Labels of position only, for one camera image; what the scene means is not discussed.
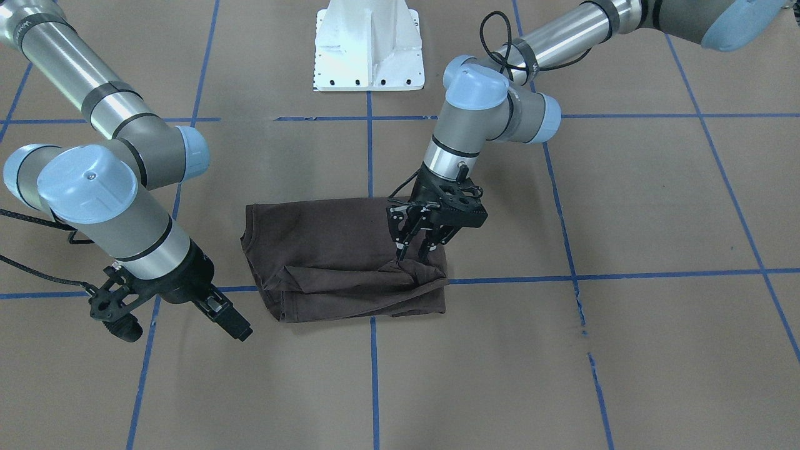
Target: white mounting base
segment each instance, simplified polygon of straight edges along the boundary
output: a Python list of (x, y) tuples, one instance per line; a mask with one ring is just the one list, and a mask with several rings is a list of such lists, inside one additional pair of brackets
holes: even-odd
[(405, 0), (331, 0), (317, 12), (315, 44), (315, 90), (425, 85), (419, 14)]

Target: light blue cap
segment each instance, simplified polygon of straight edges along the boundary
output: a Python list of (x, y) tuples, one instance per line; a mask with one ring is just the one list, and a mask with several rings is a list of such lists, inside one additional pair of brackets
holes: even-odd
[(53, 212), (73, 223), (117, 217), (134, 202), (139, 187), (130, 167), (99, 145), (75, 147), (56, 156), (36, 184)]
[(464, 64), (445, 93), (447, 102), (463, 110), (489, 110), (506, 101), (508, 78), (488, 67)]
[(445, 85), (445, 89), (450, 87), (450, 82), (453, 81), (455, 75), (458, 73), (458, 68), (463, 66), (465, 62), (475, 59), (474, 56), (470, 56), (468, 54), (462, 54), (453, 58), (447, 67), (445, 68), (445, 74), (442, 76), (442, 84)]
[(545, 99), (545, 117), (542, 119), (542, 125), (539, 127), (538, 133), (533, 139), (526, 142), (528, 144), (545, 143), (555, 136), (556, 131), (561, 126), (561, 105), (558, 100), (550, 97), (549, 95), (539, 94)]
[(720, 51), (738, 50), (756, 39), (785, 4), (785, 0), (736, 0), (714, 21), (700, 45)]
[(22, 167), (22, 162), (25, 161), (25, 158), (27, 158), (28, 155), (43, 147), (61, 148), (50, 144), (30, 144), (20, 147), (14, 151), (11, 156), (9, 156), (9, 158), (6, 160), (6, 165), (2, 168), (2, 180), (6, 184), (6, 187), (9, 191), (11, 191), (11, 194), (14, 194), (14, 197), (18, 198), (19, 201), (23, 202), (28, 207), (32, 206), (25, 201), (25, 199), (22, 197), (22, 192), (19, 191), (19, 169)]
[(203, 175), (211, 164), (211, 155), (208, 151), (208, 143), (202, 137), (200, 131), (192, 127), (175, 127), (183, 136), (183, 148), (186, 149), (186, 170), (183, 172), (183, 179), (194, 178)]

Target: robotic arm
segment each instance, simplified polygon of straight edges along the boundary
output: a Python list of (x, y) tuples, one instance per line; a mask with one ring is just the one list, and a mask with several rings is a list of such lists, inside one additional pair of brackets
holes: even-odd
[[(250, 324), (211, 283), (214, 265), (148, 191), (204, 173), (206, 140), (159, 118), (51, 0), (0, 0), (0, 41), (22, 52), (106, 138), (66, 151), (32, 144), (3, 167), (6, 186), (25, 205), (79, 230), (116, 259), (105, 270), (109, 279), (87, 288), (91, 317), (134, 342), (142, 327), (130, 312), (161, 295), (194, 303), (232, 337), (246, 339)], [(125, 303), (129, 295), (137, 298)]]
[[(521, 38), (509, 36), (500, 49), (486, 49), (484, 58), (457, 57), (443, 76), (446, 101), (422, 166), (390, 195), (393, 204), (386, 207), (397, 257), (406, 255), (420, 231), (426, 232), (418, 255), (424, 260), (462, 227), (483, 225), (487, 217), (480, 200), (483, 191), (469, 177), (485, 141), (543, 143), (555, 135), (561, 123), (558, 102), (519, 88), (540, 71), (575, 62), (593, 46), (642, 27), (704, 48), (737, 50), (761, 34), (784, 3), (589, 0)], [(414, 177), (410, 199), (394, 199)]]

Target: folded cloth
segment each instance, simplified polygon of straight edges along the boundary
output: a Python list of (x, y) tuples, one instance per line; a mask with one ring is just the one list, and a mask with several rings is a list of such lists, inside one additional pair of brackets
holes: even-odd
[(421, 239), (403, 261), (386, 222), (386, 199), (246, 207), (244, 250), (256, 287), (281, 322), (445, 311), (444, 248), (420, 263)]

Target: white plastic stand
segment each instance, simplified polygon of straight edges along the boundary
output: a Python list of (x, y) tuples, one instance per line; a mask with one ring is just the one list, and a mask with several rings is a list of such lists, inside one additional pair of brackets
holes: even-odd
[(330, 0), (317, 13), (315, 44), (315, 90), (425, 85), (419, 14), (405, 0)]

